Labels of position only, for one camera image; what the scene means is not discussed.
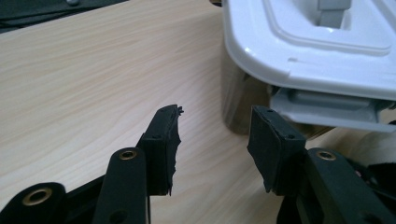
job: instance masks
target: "wood grain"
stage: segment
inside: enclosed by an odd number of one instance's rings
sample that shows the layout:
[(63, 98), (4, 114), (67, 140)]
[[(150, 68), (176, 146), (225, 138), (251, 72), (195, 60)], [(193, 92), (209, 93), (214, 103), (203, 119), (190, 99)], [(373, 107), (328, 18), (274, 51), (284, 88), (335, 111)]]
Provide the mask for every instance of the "wood grain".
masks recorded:
[(152, 223), (276, 223), (281, 198), (221, 121), (221, 20), (204, 0), (134, 0), (0, 35), (0, 207), (35, 183), (103, 175), (178, 104), (173, 194), (152, 198)]

